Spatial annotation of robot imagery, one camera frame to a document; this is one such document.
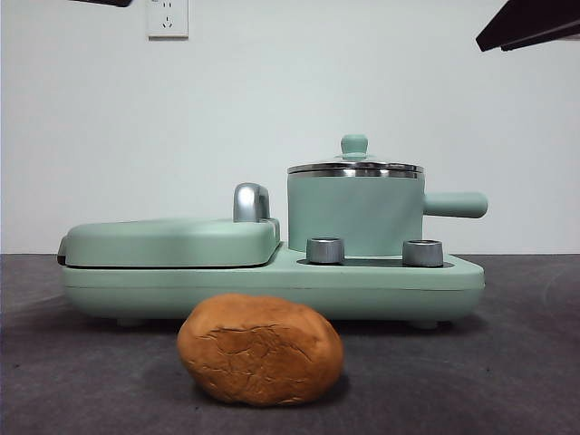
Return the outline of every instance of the silver handle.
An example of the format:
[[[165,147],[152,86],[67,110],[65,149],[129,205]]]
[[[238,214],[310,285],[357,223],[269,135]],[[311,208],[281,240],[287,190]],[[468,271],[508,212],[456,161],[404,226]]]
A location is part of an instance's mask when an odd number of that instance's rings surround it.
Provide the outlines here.
[[[264,186],[238,184],[234,192],[234,222],[259,222],[270,218],[270,197]]]

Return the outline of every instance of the bread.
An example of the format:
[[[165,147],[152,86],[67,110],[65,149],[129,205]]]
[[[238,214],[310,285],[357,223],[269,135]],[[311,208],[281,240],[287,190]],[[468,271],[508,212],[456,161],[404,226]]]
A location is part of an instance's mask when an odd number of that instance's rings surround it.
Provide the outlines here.
[[[343,366],[343,344],[328,321],[273,296],[206,299],[181,326],[178,350],[211,396],[256,406],[314,401]]]

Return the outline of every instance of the black object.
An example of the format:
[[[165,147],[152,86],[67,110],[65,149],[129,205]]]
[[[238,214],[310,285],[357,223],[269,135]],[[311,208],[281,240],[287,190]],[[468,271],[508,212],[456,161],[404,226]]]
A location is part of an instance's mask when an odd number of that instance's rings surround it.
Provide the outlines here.
[[[579,0],[508,0],[476,38],[482,52],[503,51],[580,34]]]
[[[99,5],[111,5],[119,7],[127,7],[132,2],[132,0],[74,0],[74,1],[84,3],[98,3]]]

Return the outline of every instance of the appliance foot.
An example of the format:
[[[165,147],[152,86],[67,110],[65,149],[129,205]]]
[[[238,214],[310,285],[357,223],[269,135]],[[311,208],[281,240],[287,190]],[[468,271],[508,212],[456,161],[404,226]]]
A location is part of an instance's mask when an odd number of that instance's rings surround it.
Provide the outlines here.
[[[436,320],[411,320],[407,322],[407,325],[415,329],[431,330],[437,329],[438,322]]]
[[[145,319],[128,319],[128,318],[121,318],[117,319],[117,326],[122,326],[123,328],[133,328],[135,326],[143,326],[147,323]]]

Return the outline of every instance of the table surface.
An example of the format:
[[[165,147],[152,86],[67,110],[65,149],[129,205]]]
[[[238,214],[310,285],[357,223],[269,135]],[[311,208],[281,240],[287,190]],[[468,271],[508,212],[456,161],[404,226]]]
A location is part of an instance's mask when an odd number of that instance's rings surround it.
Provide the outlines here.
[[[333,322],[343,376],[315,403],[213,401],[180,365],[181,322],[76,312],[54,256],[2,256],[2,430],[11,434],[580,433],[580,255],[462,256],[476,312],[436,331]]]

